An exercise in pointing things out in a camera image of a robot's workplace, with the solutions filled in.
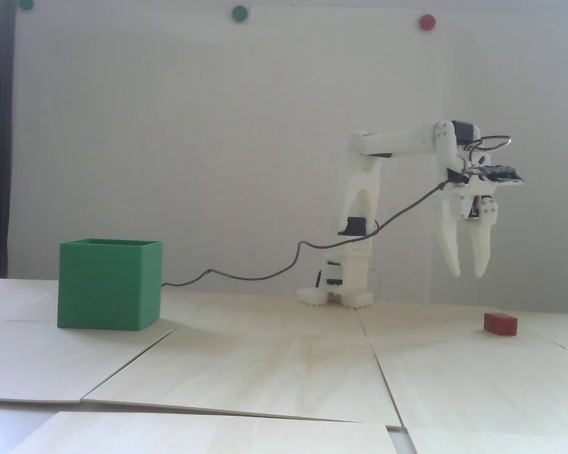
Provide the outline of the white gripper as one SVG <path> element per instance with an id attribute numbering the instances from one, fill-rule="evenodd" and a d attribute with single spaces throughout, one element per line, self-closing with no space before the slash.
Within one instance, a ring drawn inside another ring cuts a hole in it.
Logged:
<path id="1" fill-rule="evenodd" d="M 481 278 L 487 270 L 490 232 L 498 215 L 498 205 L 493 199 L 496 188 L 494 182 L 480 177 L 470 177 L 467 182 L 446 180 L 443 183 L 443 208 L 437 210 L 437 241 L 455 278 L 460 277 L 457 227 L 461 219 L 470 219 L 475 275 Z"/>

